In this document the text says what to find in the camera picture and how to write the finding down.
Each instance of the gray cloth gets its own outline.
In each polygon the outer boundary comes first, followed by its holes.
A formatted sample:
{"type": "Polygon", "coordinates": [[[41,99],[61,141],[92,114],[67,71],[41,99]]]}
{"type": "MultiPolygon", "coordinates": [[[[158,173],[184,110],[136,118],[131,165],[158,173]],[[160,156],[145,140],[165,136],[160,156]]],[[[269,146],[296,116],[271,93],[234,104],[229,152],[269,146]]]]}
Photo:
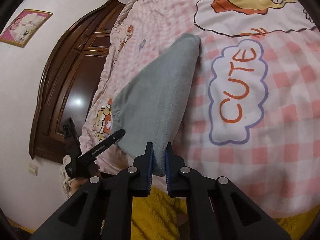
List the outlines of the gray cloth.
{"type": "Polygon", "coordinates": [[[165,175],[164,152],[178,132],[199,57],[200,38],[184,33],[117,95],[112,133],[124,129],[117,145],[136,157],[153,143],[153,174],[165,175]]]}

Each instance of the bed sheet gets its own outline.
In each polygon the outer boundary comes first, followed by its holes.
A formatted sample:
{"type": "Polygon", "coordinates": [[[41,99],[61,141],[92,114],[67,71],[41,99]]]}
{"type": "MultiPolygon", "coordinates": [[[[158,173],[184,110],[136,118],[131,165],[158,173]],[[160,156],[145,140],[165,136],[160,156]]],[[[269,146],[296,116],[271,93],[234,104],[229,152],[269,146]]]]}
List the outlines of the bed sheet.
{"type": "MultiPolygon", "coordinates": [[[[272,217],[319,204],[320,34],[297,0],[130,0],[82,152],[109,135],[121,89],[184,32],[202,44],[175,154],[204,176],[228,177],[272,217]]],[[[112,147],[97,161],[116,174],[133,158],[112,147]]],[[[153,182],[165,191],[164,178],[153,182]]]]}

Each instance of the white wall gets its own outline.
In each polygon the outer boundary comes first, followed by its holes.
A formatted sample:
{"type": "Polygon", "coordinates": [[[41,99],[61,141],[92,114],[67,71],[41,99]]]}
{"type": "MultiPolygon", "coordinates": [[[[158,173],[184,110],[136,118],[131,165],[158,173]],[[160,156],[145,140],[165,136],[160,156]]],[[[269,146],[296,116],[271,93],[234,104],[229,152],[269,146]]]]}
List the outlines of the white wall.
{"type": "Polygon", "coordinates": [[[52,12],[53,16],[25,48],[0,42],[0,206],[7,217],[27,228],[39,227],[64,202],[60,165],[41,158],[31,160],[28,154],[44,65],[62,34],[106,1],[25,0],[12,19],[25,8],[52,12]],[[29,162],[38,166],[37,177],[28,173],[29,162]]]}

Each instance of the wall switch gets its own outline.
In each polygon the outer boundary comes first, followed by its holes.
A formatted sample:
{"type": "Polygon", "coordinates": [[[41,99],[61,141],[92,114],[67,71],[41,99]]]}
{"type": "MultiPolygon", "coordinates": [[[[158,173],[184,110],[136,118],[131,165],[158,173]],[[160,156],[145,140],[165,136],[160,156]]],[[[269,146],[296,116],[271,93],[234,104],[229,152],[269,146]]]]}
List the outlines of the wall switch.
{"type": "Polygon", "coordinates": [[[29,173],[33,175],[38,175],[38,166],[29,163],[29,173]]]}

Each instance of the framed photo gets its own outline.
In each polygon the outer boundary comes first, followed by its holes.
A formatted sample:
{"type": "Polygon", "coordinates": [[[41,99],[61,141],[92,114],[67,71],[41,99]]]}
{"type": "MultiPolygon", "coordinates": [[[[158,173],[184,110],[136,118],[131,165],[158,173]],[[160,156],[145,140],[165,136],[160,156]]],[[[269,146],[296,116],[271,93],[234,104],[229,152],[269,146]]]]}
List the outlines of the framed photo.
{"type": "Polygon", "coordinates": [[[24,47],[52,13],[24,9],[0,36],[0,41],[24,47]]]}

